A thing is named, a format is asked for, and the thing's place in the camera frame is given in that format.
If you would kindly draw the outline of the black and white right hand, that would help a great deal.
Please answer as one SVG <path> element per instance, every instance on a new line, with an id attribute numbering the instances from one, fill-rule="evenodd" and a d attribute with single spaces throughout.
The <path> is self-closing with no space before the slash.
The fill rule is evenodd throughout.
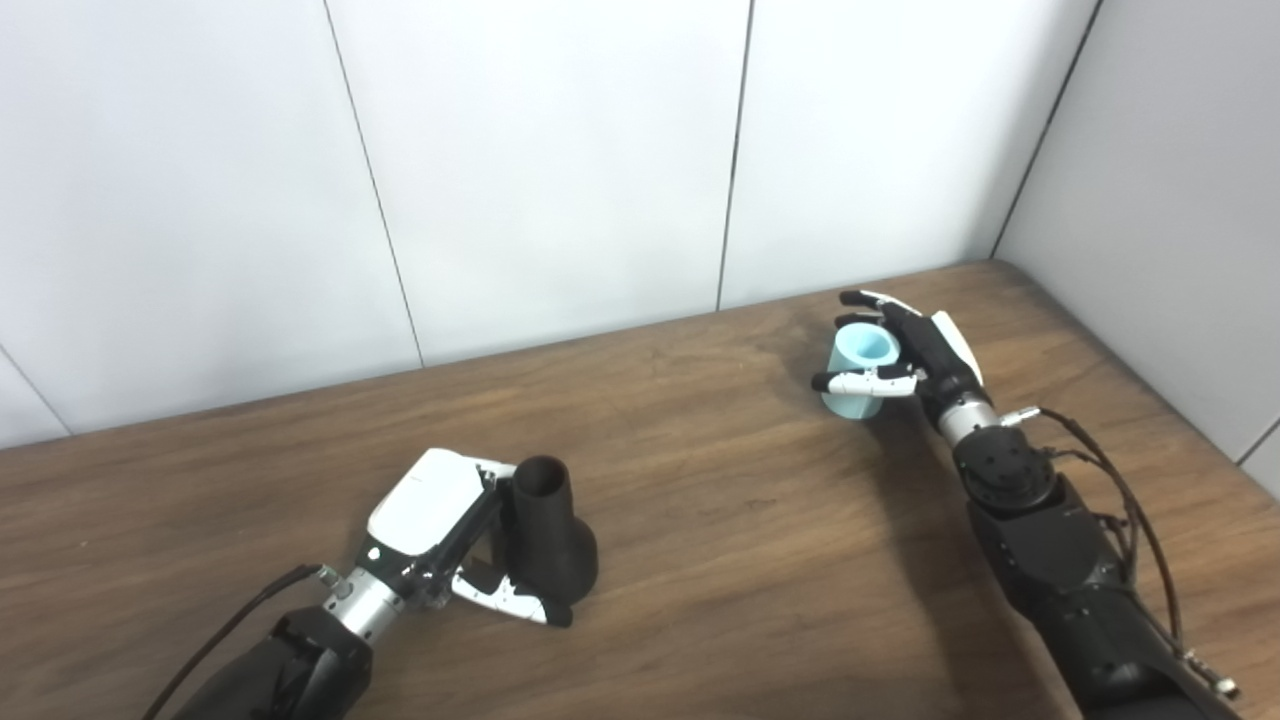
<path id="1" fill-rule="evenodd" d="M 869 366 L 819 372 L 810 380 L 815 392 L 872 401 L 918 398 L 932 423 L 964 401 L 992 402 L 970 346 L 946 311 L 925 315 L 872 290 L 846 290 L 838 300 L 855 310 L 835 319 L 837 332 L 882 331 L 897 355 Z"/>

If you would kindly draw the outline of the black and white left hand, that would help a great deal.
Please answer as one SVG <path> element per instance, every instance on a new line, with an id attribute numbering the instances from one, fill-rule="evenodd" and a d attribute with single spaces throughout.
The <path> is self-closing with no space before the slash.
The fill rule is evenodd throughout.
<path id="1" fill-rule="evenodd" d="M 470 555 L 515 536 L 516 468 L 430 448 L 372 510 L 355 566 L 326 611 L 374 643 L 402 614 L 462 600 L 544 626 L 568 628 L 572 609 L 515 579 L 498 559 Z"/>

